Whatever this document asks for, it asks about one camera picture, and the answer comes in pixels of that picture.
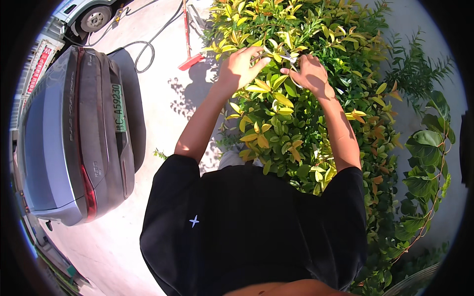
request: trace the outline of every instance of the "green license plate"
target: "green license plate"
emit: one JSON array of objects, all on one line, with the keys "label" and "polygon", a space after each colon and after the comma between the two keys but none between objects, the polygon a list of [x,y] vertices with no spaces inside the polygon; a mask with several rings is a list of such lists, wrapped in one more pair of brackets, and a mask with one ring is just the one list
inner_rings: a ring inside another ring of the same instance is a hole
[{"label": "green license plate", "polygon": [[125,113],[122,104],[122,86],[120,84],[111,83],[112,86],[112,103],[114,106],[115,132],[122,133],[127,130],[125,124]]}]

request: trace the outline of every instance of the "red broom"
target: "red broom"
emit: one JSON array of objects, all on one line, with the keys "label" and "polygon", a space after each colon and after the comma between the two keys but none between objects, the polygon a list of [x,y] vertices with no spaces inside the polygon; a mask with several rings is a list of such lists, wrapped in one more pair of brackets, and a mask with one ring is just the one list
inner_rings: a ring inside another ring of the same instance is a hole
[{"label": "red broom", "polygon": [[186,12],[186,0],[182,0],[182,9],[184,13],[184,32],[186,33],[186,47],[188,50],[188,58],[184,63],[179,65],[178,69],[181,71],[186,71],[191,68],[194,64],[204,59],[201,54],[197,54],[191,57],[191,47],[189,46],[189,24],[188,24],[188,14]]}]

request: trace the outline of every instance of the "sign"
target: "sign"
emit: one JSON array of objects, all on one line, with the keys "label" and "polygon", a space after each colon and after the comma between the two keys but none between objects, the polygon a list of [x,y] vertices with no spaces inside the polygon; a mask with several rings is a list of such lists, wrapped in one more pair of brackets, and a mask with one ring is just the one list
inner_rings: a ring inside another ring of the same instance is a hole
[{"label": "sign", "polygon": [[43,67],[45,66],[46,60],[48,59],[48,56],[50,53],[51,53],[51,48],[48,48],[48,47],[45,47],[43,50],[43,53],[41,53],[38,63],[36,64],[35,71],[33,72],[33,75],[31,76],[31,80],[27,88],[27,94],[30,94],[33,92],[33,89],[35,88],[36,83],[39,80],[40,73],[43,70]]}]

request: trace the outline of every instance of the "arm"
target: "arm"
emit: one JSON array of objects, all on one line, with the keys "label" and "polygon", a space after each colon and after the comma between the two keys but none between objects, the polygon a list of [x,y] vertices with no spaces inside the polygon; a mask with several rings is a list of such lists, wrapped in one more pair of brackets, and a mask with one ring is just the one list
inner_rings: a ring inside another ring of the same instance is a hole
[{"label": "arm", "polygon": [[220,68],[219,80],[211,87],[196,112],[184,128],[174,149],[174,154],[194,158],[197,163],[206,151],[219,113],[237,89],[246,86],[265,67],[270,58],[263,58],[250,67],[250,57],[258,56],[263,48],[241,48],[226,59]]},{"label": "arm", "polygon": [[344,111],[336,98],[333,88],[328,83],[328,74],[317,57],[304,55],[300,58],[299,73],[281,69],[283,74],[291,77],[302,87],[309,89],[318,99],[328,129],[334,162],[337,171],[348,167],[361,169],[359,145]]}]

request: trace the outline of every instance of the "hose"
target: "hose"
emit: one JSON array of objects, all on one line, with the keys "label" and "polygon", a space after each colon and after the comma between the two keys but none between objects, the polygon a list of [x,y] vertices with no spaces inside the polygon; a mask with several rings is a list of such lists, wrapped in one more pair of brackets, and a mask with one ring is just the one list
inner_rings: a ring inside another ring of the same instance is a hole
[{"label": "hose", "polygon": [[[141,10],[141,9],[147,7],[148,5],[150,5],[150,4],[152,4],[152,3],[155,3],[155,2],[157,2],[157,1],[159,1],[159,0],[153,0],[153,1],[151,1],[150,3],[145,4],[144,6],[138,8],[137,10],[134,10],[134,11],[131,12],[131,13],[129,13],[129,12],[131,11],[131,9],[127,6],[127,7],[125,7],[125,8],[122,10],[121,14],[119,15],[119,18],[122,18],[122,15],[124,15],[124,16],[131,16],[131,15],[134,14],[135,12],[137,12],[137,11],[139,11],[139,10]],[[163,30],[166,29],[167,26],[169,26],[172,22],[174,22],[175,20],[177,20],[177,19],[181,16],[181,14],[182,14],[181,8],[182,8],[182,2],[180,3],[180,5],[179,5],[178,9],[176,10],[176,12],[174,13],[174,15],[165,23],[165,25],[158,31],[158,33],[156,33],[155,36],[153,36],[153,38],[151,38],[149,41],[134,41],[134,42],[131,42],[131,43],[127,44],[127,45],[124,45],[124,46],[122,46],[122,47],[119,47],[119,48],[115,49],[114,51],[108,53],[107,55],[113,54],[113,53],[115,53],[115,52],[117,52],[117,51],[119,51],[119,50],[121,50],[121,49],[124,49],[125,47],[130,46],[130,45],[137,44],[137,43],[143,43],[143,44],[145,44],[145,46],[143,47],[142,51],[138,54],[137,58],[135,59],[134,68],[135,68],[135,71],[136,71],[137,73],[143,73],[143,72],[145,72],[146,70],[148,70],[148,69],[151,67],[151,65],[153,64],[153,61],[155,60],[155,48],[153,47],[153,45],[151,45],[151,42],[152,42],[155,38],[157,38],[158,35],[160,35],[160,33],[163,32]],[[105,29],[105,32],[102,34],[102,36],[100,36],[100,38],[99,38],[96,42],[94,42],[94,43],[92,43],[92,44],[82,45],[82,44],[80,44],[80,43],[77,43],[77,42],[71,40],[71,39],[68,38],[67,36],[64,36],[64,37],[65,37],[67,40],[69,40],[71,43],[75,44],[75,45],[83,46],[83,47],[91,47],[91,46],[96,45],[96,44],[105,36],[105,34],[107,34],[107,33],[109,32],[110,28],[112,28],[112,25],[113,25],[113,22],[107,27],[107,29]],[[150,62],[148,63],[148,65],[147,65],[143,70],[138,70],[138,69],[137,69],[138,60],[140,59],[140,57],[142,56],[143,52],[145,51],[145,49],[146,49],[147,47],[150,47],[150,50],[151,50]]]}]

